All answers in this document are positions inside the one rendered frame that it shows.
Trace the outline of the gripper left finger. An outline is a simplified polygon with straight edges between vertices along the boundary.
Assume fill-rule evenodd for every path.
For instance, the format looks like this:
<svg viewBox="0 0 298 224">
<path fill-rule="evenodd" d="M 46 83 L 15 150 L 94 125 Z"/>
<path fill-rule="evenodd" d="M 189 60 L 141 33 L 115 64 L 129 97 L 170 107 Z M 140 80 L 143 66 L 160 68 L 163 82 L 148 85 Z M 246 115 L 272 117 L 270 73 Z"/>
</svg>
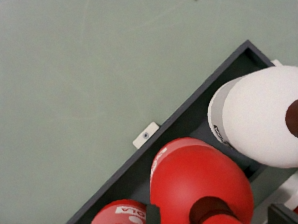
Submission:
<svg viewBox="0 0 298 224">
<path fill-rule="evenodd" d="M 161 224 L 160 207 L 156 207 L 156 204 L 147 204 L 146 224 Z"/>
</svg>

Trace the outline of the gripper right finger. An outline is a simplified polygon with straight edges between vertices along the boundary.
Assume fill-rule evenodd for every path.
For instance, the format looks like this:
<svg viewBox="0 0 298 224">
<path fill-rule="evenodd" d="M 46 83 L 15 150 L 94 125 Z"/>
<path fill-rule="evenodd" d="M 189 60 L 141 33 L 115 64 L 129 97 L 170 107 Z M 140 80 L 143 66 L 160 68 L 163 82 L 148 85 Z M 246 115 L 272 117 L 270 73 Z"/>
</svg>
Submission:
<svg viewBox="0 0 298 224">
<path fill-rule="evenodd" d="M 282 203 L 267 207 L 267 224 L 298 224 L 298 214 Z"/>
</svg>

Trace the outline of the dark grey rectangular tray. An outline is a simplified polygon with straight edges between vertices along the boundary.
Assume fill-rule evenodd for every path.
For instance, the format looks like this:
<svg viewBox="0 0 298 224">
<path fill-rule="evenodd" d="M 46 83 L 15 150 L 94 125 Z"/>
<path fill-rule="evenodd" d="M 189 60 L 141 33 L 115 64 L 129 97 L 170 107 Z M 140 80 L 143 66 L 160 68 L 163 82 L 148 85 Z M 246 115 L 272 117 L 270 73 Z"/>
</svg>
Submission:
<svg viewBox="0 0 298 224">
<path fill-rule="evenodd" d="M 274 66 L 249 39 L 246 40 L 65 224 L 91 224 L 104 206 L 117 200 L 151 204 L 154 157 L 165 144 L 177 138 L 191 137 L 208 143 L 232 159 L 251 184 L 268 166 L 221 143 L 209 126 L 208 107 L 214 93 L 225 83 Z"/>
</svg>

